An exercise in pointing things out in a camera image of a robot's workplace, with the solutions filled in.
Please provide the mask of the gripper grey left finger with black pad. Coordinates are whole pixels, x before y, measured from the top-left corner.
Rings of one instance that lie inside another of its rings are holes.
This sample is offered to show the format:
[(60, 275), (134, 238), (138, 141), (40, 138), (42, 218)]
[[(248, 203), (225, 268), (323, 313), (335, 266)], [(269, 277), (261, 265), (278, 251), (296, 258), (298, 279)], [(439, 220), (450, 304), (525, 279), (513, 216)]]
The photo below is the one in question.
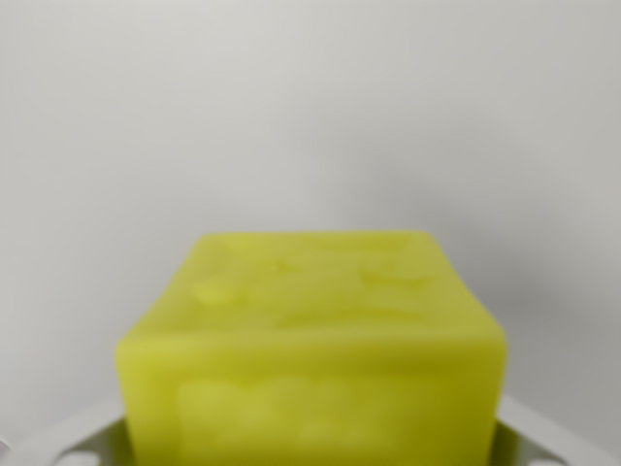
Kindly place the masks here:
[(12, 449), (13, 465), (58, 465), (69, 453), (87, 453), (97, 465), (135, 465), (124, 411), (117, 399), (99, 402)]

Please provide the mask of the gripper grey right finger with black pad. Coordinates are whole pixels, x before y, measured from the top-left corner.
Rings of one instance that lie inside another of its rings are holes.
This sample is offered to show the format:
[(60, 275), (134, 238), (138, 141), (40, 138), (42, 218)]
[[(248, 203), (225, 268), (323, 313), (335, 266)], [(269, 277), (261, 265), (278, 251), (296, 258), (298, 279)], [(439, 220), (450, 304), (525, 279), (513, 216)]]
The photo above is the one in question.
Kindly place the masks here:
[(503, 395), (491, 465), (588, 465), (581, 441), (560, 424)]

